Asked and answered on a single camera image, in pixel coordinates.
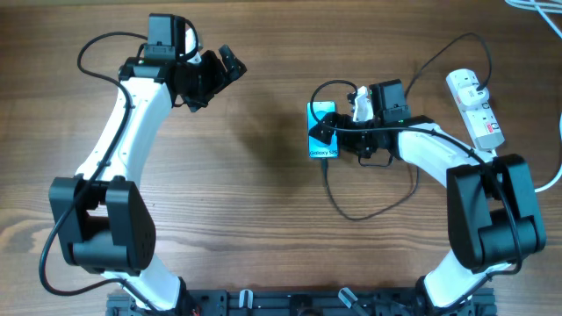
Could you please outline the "turquoise Galaxy smartphone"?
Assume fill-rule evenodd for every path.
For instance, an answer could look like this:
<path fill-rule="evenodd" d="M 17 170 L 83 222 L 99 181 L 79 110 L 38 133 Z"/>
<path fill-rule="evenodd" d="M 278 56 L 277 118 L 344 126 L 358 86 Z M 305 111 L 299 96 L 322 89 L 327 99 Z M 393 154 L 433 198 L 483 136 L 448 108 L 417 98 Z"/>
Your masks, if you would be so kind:
<path fill-rule="evenodd" d="M 306 106 L 307 112 L 307 131 L 310 132 L 316 125 L 317 121 L 313 118 L 310 104 Z M 323 119 L 327 113 L 337 112 L 337 105 L 334 101 L 315 101 L 313 109 L 318 119 Z M 337 158 L 339 156 L 339 147 L 337 145 L 337 135 L 333 133 L 329 138 L 329 143 L 325 144 L 312 136 L 308 137 L 308 152 L 311 159 L 328 159 Z"/>

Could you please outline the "white power strip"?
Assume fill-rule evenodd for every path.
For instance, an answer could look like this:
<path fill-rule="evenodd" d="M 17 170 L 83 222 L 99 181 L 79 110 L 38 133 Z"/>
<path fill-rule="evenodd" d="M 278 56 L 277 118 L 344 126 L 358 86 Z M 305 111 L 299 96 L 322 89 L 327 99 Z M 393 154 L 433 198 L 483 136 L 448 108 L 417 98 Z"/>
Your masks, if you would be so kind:
<path fill-rule="evenodd" d="M 487 102 L 472 108 L 459 106 L 456 99 L 460 88 L 477 86 L 478 89 L 479 80 L 475 73 L 467 68 L 454 70 L 447 75 L 446 83 L 474 146 L 479 151 L 494 153 L 495 149 L 504 143 L 505 138 L 492 111 L 489 99 Z"/>

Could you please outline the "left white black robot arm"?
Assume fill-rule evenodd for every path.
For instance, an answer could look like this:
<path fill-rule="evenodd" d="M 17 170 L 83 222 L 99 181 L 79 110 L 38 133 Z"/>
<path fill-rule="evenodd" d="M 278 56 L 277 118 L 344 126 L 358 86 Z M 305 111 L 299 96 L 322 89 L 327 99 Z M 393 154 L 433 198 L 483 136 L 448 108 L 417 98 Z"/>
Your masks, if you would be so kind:
<path fill-rule="evenodd" d="M 246 72 L 228 46 L 204 50 L 187 18 L 153 13 L 137 54 L 119 68 L 118 95 L 88 158 L 71 177 L 53 180 L 49 243 L 68 265 L 118 284 L 141 313 L 196 315 L 184 280 L 155 254 L 156 229 L 140 194 L 155 136 L 172 109 L 205 108 Z"/>

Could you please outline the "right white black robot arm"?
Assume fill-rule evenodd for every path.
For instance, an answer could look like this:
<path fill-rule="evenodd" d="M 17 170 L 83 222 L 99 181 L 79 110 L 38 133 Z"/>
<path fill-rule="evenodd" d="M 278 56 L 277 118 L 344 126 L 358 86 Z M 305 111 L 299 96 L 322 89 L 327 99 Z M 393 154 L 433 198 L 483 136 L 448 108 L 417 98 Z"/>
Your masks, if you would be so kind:
<path fill-rule="evenodd" d="M 447 190 L 450 251 L 421 276 L 407 305 L 411 315 L 444 315 L 472 304 L 497 276 L 516 275 L 529 255 L 545 247 L 544 222 L 526 161 L 497 156 L 445 133 L 431 118 L 412 115 L 399 80 L 354 87 L 352 114 L 307 104 L 308 135 L 359 158 L 385 149 L 422 169 Z"/>

